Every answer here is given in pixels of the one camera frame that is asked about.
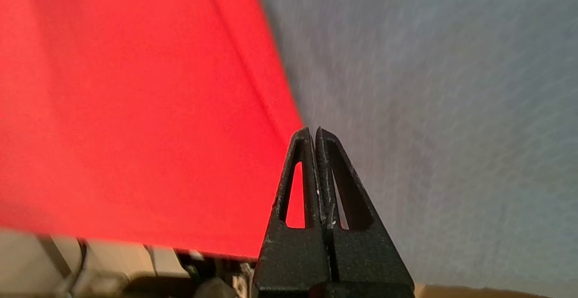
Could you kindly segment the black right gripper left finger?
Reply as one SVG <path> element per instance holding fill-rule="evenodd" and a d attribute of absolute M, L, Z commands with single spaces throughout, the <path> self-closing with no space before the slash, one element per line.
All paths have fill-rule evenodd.
<path fill-rule="evenodd" d="M 302 166 L 304 228 L 286 223 L 297 164 Z M 330 279 L 318 188 L 312 136 L 305 127 L 289 144 L 252 280 L 257 292 L 309 292 Z"/>

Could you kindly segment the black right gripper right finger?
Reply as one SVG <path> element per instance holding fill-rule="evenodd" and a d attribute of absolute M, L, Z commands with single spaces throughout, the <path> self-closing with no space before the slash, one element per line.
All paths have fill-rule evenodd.
<path fill-rule="evenodd" d="M 339 138 L 319 128 L 315 151 L 332 274 L 341 282 L 411 283 Z"/>

